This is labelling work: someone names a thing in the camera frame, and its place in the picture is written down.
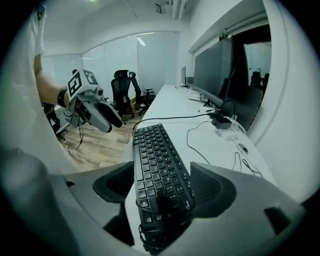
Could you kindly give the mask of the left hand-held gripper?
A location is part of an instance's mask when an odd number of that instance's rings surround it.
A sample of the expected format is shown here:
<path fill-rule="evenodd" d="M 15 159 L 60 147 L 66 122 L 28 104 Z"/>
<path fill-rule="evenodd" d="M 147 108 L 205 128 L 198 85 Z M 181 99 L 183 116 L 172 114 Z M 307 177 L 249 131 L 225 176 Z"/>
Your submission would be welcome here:
<path fill-rule="evenodd" d="M 112 105 L 104 102 L 104 90 L 99 87 L 92 72 L 77 70 L 67 84 L 67 92 L 71 116 L 66 120 L 75 128 L 87 122 L 100 131 L 109 133 L 112 125 L 117 128 L 123 125 L 118 112 Z"/>

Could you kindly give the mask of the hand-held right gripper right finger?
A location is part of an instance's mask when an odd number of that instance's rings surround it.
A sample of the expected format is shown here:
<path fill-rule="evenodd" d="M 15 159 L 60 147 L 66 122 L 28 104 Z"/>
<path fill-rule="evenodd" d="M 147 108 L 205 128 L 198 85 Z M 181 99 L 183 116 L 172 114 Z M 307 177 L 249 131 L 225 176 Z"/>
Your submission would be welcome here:
<path fill-rule="evenodd" d="M 251 174 L 191 162 L 190 181 L 192 221 L 165 256 L 267 256 L 306 215 L 300 203 Z"/>

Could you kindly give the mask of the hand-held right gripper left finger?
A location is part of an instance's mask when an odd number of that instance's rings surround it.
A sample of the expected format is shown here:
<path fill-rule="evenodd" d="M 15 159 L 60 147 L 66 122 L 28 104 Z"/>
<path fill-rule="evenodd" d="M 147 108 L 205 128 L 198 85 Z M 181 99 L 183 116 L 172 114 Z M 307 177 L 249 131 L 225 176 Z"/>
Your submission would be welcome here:
<path fill-rule="evenodd" d="M 134 184 L 134 162 L 122 162 L 64 176 L 82 209 L 107 233 L 128 246 L 135 244 L 125 200 Z"/>

